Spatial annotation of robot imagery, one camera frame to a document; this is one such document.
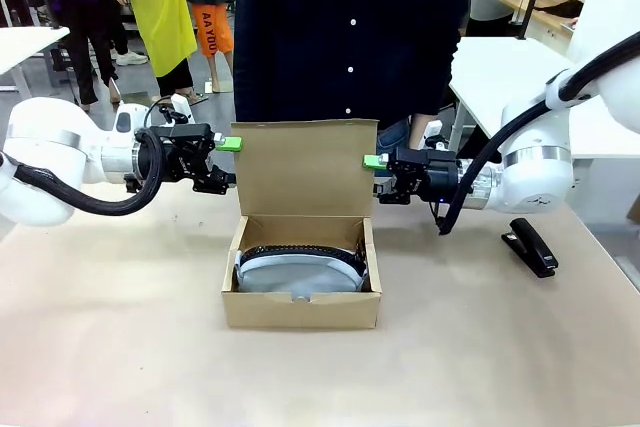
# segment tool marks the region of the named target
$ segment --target gray pouch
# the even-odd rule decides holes
[[[359,292],[367,264],[349,252],[313,245],[269,245],[238,252],[240,292],[291,292],[294,299],[319,292]]]

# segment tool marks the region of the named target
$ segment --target blue jeans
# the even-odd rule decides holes
[[[396,147],[409,147],[409,135],[411,126],[409,119],[396,122],[381,132],[378,132],[378,141],[376,142],[376,153],[390,154]],[[376,177],[391,177],[391,172],[385,170],[377,170]]]

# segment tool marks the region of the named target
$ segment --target black zipper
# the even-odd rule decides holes
[[[321,255],[324,257],[332,257],[353,267],[360,277],[362,277],[367,270],[367,264],[362,258],[360,251],[356,254],[351,254],[342,249],[325,247],[322,245],[261,245],[259,247],[253,247],[242,254],[242,257],[240,257],[240,265],[251,259],[282,254]]]

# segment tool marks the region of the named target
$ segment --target navy blue shirt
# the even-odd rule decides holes
[[[238,121],[435,114],[468,0],[238,0]]]

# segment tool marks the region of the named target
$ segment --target orange pants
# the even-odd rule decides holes
[[[233,50],[233,34],[227,20],[227,4],[193,4],[193,15],[198,25],[198,39],[202,53],[213,57],[216,52]]]

